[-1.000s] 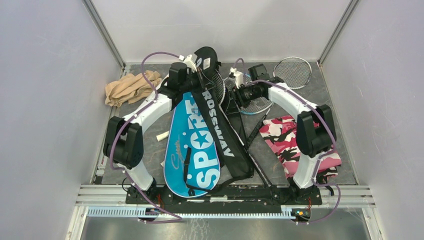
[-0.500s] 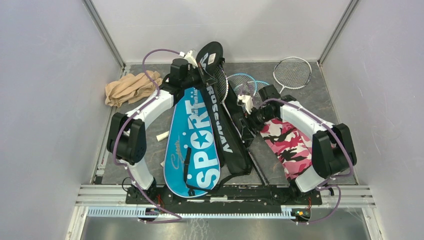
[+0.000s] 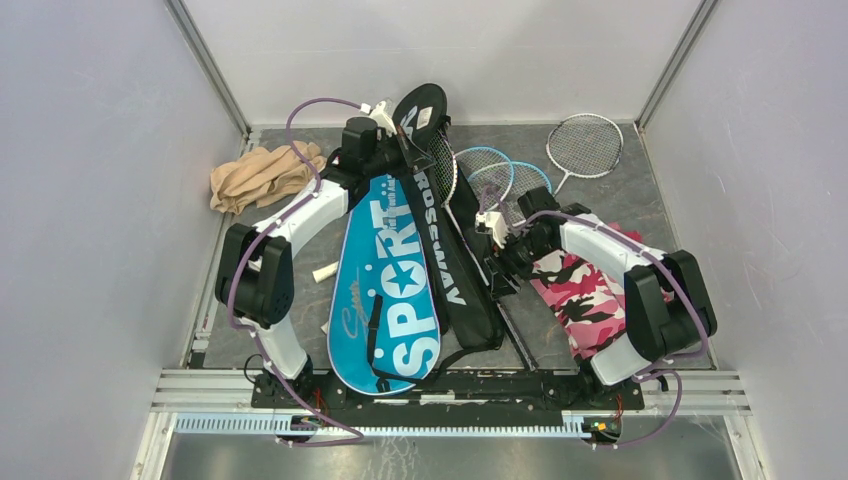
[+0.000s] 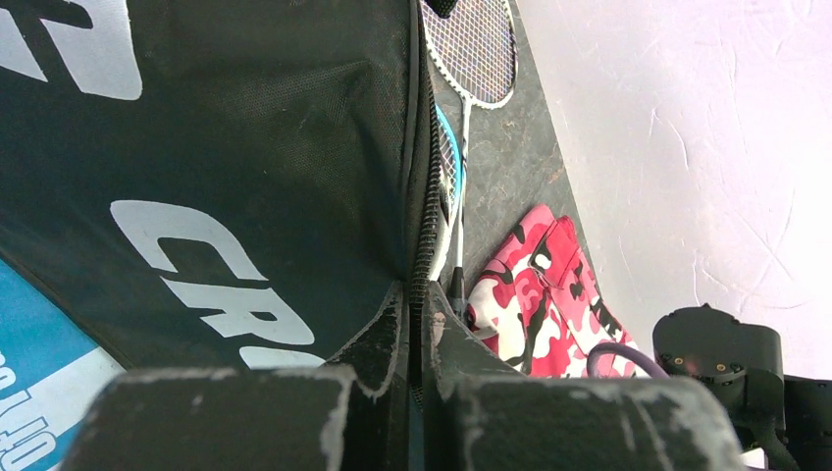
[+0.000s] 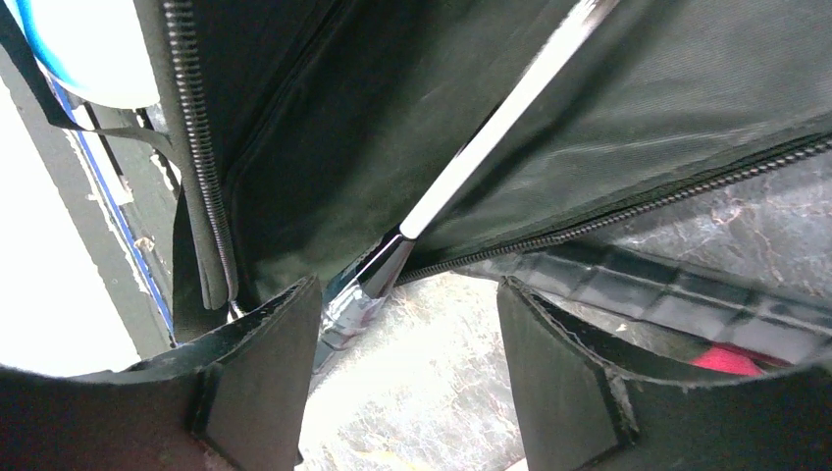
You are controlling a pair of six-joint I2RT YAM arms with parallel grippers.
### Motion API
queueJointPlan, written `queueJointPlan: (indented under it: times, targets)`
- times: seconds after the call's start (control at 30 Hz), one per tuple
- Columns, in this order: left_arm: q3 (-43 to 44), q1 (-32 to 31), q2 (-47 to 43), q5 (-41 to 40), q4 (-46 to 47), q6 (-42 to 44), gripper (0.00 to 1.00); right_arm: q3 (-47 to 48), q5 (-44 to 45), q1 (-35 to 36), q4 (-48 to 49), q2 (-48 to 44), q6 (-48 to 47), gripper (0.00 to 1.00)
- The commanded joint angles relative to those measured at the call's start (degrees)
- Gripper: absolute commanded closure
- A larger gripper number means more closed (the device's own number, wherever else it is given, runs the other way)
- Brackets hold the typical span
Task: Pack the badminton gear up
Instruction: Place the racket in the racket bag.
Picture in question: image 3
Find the black Crossway racket bag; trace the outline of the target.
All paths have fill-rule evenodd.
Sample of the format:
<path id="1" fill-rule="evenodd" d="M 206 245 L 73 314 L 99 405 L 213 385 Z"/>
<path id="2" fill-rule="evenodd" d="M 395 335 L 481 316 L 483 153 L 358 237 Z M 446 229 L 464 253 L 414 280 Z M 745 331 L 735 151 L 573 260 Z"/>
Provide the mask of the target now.
<path id="1" fill-rule="evenodd" d="M 438 180 L 430 150 L 433 139 L 450 126 L 447 94 L 435 83 L 423 83 L 402 98 L 392 119 L 398 136 L 411 143 L 413 172 L 399 180 L 422 241 L 439 330 L 451 329 L 460 350 L 485 344 L 495 335 L 489 319 L 493 308 L 483 299 L 486 288 L 443 208 L 446 189 Z M 428 386 L 446 372 L 439 371 L 441 363 L 421 380 L 405 373 L 399 377 L 417 387 Z"/>

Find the blue Sport racket bag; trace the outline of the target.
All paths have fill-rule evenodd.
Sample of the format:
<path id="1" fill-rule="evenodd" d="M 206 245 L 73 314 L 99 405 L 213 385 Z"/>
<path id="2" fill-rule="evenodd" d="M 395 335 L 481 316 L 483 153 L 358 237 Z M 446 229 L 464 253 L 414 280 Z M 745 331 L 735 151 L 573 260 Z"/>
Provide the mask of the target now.
<path id="1" fill-rule="evenodd" d="M 325 331 L 333 370 L 360 394 L 410 390 L 437 363 L 440 325 L 422 243 L 389 175 L 373 179 L 349 215 Z"/>

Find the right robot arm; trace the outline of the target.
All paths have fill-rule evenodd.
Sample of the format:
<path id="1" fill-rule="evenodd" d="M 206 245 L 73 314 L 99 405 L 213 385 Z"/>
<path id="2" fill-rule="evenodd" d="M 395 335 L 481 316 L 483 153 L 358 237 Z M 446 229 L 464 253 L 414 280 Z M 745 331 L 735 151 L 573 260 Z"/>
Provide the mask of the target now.
<path id="1" fill-rule="evenodd" d="M 602 408 L 626 379 L 660 374 L 678 359 L 705 354 L 717 322 L 696 258 L 664 252 L 627 237 L 579 203 L 561 206 L 545 188 L 522 195 L 525 220 L 510 227 L 498 209 L 479 210 L 478 232 L 493 242 L 495 264 L 529 280 L 534 266 L 557 251 L 592 266 L 620 289 L 623 332 L 589 358 L 592 372 L 577 382 L 580 400 Z"/>

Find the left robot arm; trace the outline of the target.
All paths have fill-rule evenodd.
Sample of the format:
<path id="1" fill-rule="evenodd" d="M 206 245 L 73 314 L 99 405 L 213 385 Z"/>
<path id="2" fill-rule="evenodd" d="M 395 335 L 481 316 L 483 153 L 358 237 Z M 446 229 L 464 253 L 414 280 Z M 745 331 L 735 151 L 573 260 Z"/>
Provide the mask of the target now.
<path id="1" fill-rule="evenodd" d="M 401 128 L 389 133 L 372 119 L 351 118 L 325 168 L 276 217 L 257 226 L 236 223 L 225 234 L 217 299 L 226 306 L 232 327 L 251 336 L 264 369 L 278 378 L 276 394 L 290 407 L 306 405 L 314 394 L 313 379 L 302 373 L 309 356 L 290 319 L 293 261 L 364 198 L 373 178 L 411 172 L 418 157 L 412 146 Z"/>

